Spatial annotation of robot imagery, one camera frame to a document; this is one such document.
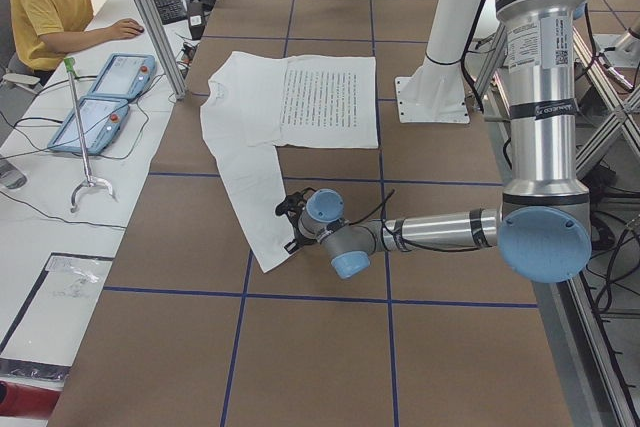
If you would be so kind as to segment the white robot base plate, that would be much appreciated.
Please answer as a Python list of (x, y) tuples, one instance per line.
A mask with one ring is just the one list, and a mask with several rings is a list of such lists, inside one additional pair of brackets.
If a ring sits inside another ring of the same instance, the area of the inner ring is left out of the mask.
[(441, 65), (426, 58), (410, 77), (394, 79), (401, 123), (468, 124), (460, 64)]

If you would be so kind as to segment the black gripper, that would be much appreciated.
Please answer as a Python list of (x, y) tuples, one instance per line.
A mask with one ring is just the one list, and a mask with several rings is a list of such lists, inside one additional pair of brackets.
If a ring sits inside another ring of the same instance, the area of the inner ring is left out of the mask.
[(295, 253), (304, 246), (316, 243), (314, 237), (306, 237), (299, 227), (299, 221), (306, 207), (306, 195), (310, 192), (316, 192), (312, 187), (306, 187), (301, 191), (287, 194), (284, 200), (275, 207), (275, 215), (277, 217), (285, 216), (291, 224), (294, 232), (294, 238), (284, 245), (287, 253)]

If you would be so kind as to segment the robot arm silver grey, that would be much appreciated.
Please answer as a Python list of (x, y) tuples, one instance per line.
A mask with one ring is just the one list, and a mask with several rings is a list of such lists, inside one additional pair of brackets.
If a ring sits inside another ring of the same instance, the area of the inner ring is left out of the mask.
[(458, 64), (478, 24), (486, 32), (497, 27), (497, 21), (489, 19), (495, 8), (485, 7), (484, 3), (485, 0), (438, 0), (424, 66), (440, 68)]
[(276, 214), (293, 228), (294, 253), (320, 244), (337, 274), (367, 268), (374, 253), (473, 252), (497, 247), (540, 283), (576, 276), (591, 256), (589, 192), (576, 175), (573, 19), (586, 0), (496, 0), (507, 37), (512, 178), (499, 209), (350, 222), (330, 189), (287, 196)]

